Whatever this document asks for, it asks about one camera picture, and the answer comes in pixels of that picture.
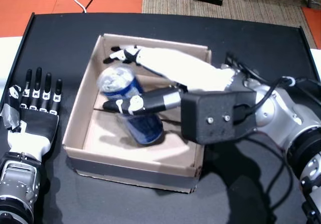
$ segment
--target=white robotic hand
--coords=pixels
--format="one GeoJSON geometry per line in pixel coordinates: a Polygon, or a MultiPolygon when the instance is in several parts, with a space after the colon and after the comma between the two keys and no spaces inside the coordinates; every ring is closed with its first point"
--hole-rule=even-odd
{"type": "Polygon", "coordinates": [[[34,221],[33,206],[45,176],[42,156],[49,152],[56,134],[62,89],[62,80],[58,79],[50,104],[51,74],[46,75],[41,96],[41,72],[38,68],[30,94],[32,72],[28,70],[21,104],[18,98],[21,89],[16,85],[9,89],[0,114],[8,129],[11,148],[0,159],[0,223],[34,221]]]}
{"type": "Polygon", "coordinates": [[[184,52],[142,46],[119,46],[112,48],[104,63],[114,60],[135,62],[147,70],[187,87],[188,91],[224,91],[231,83],[235,71],[218,69],[207,62],[184,52]]]}

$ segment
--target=carpet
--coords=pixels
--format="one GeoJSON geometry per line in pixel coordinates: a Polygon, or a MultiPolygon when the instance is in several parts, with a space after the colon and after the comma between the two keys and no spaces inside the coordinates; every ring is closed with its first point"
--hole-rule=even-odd
{"type": "Polygon", "coordinates": [[[290,27],[302,26],[310,47],[316,48],[301,7],[282,1],[223,0],[222,6],[216,6],[195,0],[143,0],[142,12],[225,18],[290,27]]]}

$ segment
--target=black tabletop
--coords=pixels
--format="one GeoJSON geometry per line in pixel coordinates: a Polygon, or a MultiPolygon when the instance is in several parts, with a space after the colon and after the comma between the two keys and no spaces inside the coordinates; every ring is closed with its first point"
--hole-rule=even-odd
{"type": "MultiPolygon", "coordinates": [[[[232,51],[264,77],[315,78],[298,28],[184,16],[142,14],[36,15],[22,47],[12,83],[23,85],[28,68],[64,80],[61,119],[45,158],[49,183],[36,203],[37,223],[304,223],[304,200],[291,186],[281,153],[266,136],[206,149],[196,192],[182,194],[77,175],[61,143],[79,84],[99,34],[113,33],[209,46],[212,62],[232,51]],[[270,183],[280,170],[276,182],[270,183]],[[286,195],[281,204],[277,204],[286,195]]],[[[320,111],[294,91],[295,100],[320,111]]],[[[0,153],[9,149],[0,125],[0,153]]]]}

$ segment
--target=robotic hand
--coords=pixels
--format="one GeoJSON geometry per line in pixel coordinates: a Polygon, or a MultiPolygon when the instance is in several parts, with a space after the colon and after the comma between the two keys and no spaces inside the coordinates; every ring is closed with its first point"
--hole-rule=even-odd
{"type": "Polygon", "coordinates": [[[46,176],[42,156],[49,152],[56,134],[62,89],[62,80],[58,79],[50,104],[51,74],[46,75],[42,96],[41,75],[42,70],[38,68],[30,94],[32,71],[27,71],[21,104],[21,88],[10,87],[0,114],[8,130],[10,146],[9,152],[0,159],[0,223],[34,222],[34,203],[46,176]]]}
{"type": "Polygon", "coordinates": [[[283,88],[295,86],[298,79],[269,82],[231,54],[224,69],[218,69],[171,49],[120,46],[112,50],[104,63],[135,62],[178,85],[121,102],[107,101],[106,111],[141,115],[181,106],[183,137],[202,145],[254,131],[268,135],[300,180],[308,223],[321,223],[321,121],[312,110],[294,103],[283,88]]]}

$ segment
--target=gray tape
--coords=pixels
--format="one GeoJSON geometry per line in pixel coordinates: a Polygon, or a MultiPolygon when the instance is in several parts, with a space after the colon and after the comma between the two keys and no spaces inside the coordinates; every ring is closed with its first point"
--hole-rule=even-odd
{"type": "Polygon", "coordinates": [[[9,104],[5,103],[4,107],[0,113],[0,116],[3,118],[4,126],[6,129],[16,128],[20,123],[20,113],[11,107],[9,104]]]}
{"type": "Polygon", "coordinates": [[[154,171],[137,170],[74,158],[70,158],[70,160],[76,170],[98,175],[127,178],[146,183],[193,189],[199,181],[198,177],[177,176],[154,171]]]}

